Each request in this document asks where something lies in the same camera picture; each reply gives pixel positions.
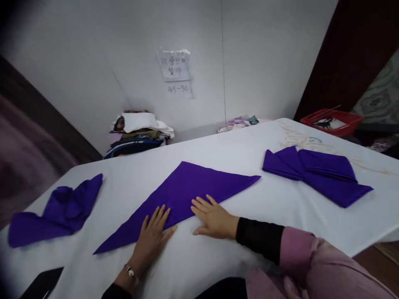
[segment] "floor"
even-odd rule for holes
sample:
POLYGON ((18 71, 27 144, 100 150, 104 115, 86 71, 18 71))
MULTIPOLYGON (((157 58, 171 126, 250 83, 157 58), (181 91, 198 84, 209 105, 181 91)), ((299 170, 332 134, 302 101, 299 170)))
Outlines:
POLYGON ((368 247, 353 259, 399 297, 399 241, 368 247))

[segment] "table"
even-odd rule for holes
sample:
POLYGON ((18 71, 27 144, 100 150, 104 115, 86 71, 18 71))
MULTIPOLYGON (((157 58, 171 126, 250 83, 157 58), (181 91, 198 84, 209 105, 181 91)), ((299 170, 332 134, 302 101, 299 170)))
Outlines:
MULTIPOLYGON (((100 298, 135 244, 102 255, 92 253, 181 161, 261 175, 252 187, 222 206, 238 216, 311 231, 349 256, 377 241, 399 239, 399 161, 283 118, 72 168, 27 211, 41 214, 54 188, 75 188, 103 173, 96 204, 79 232, 16 249, 7 244, 8 227, 0 232, 1 270, 13 297, 18 298, 40 272, 65 266, 50 298, 100 298), (359 183, 374 191, 343 209, 303 182, 261 170, 266 149, 276 152, 292 145, 347 156, 359 183)), ((193 236, 200 225, 196 217, 178 224, 139 289, 142 298, 193 298, 220 279, 243 277, 254 265, 269 266, 260 255, 234 241, 193 236)))

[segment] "pink jacket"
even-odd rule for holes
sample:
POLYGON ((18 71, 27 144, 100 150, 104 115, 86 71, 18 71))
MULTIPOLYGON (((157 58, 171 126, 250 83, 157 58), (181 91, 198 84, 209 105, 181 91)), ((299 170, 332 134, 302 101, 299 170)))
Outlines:
POLYGON ((283 289, 262 270, 246 277, 248 299, 396 298, 353 259, 311 233, 286 227, 281 237, 283 289))

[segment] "wristwatch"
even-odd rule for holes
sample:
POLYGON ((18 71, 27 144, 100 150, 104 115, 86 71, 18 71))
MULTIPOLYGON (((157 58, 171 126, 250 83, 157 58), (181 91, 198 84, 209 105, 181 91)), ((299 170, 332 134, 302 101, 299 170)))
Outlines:
POLYGON ((138 286, 138 283, 140 281, 138 280, 137 276, 134 275, 134 271, 133 271, 132 267, 129 264, 126 264, 125 268, 126 268, 126 272, 129 274, 131 279, 133 279, 133 281, 134 281, 133 286, 134 287, 138 286))

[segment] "triangular purple napkin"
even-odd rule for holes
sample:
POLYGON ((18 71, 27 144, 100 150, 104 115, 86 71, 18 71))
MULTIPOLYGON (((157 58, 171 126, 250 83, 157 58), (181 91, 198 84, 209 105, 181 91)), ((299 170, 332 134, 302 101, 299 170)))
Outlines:
POLYGON ((14 214, 8 244, 16 248, 80 230, 93 209, 102 182, 103 175, 99 174, 75 190, 58 187, 51 193, 42 217, 31 212, 14 214))
POLYGON ((212 195, 220 203, 253 185, 260 176, 244 176, 205 168, 188 162, 180 165, 143 202, 133 215, 114 232, 94 254, 104 253, 137 241, 146 215, 166 205, 170 215, 165 229, 192 217, 191 200, 212 195))
POLYGON ((291 167, 289 167, 286 163, 281 161, 270 150, 266 150, 262 170, 265 172, 270 172, 272 174, 277 174, 287 179, 292 179, 294 181, 299 181, 304 179, 302 175, 300 175, 291 167))
POLYGON ((307 149, 301 149, 298 154, 307 172, 357 183, 355 173, 347 157, 307 149))
POLYGON ((306 172, 305 177, 305 183, 343 208, 349 207, 363 195, 374 190, 370 186, 332 179, 311 172, 306 172))
POLYGON ((289 167, 295 170, 298 174, 300 174, 303 177, 303 179, 305 179, 305 177, 303 176, 305 169, 302 165, 301 160, 299 159, 299 155, 295 145, 291 147, 286 147, 285 149, 275 152, 274 154, 281 161, 283 161, 285 164, 287 164, 289 167))

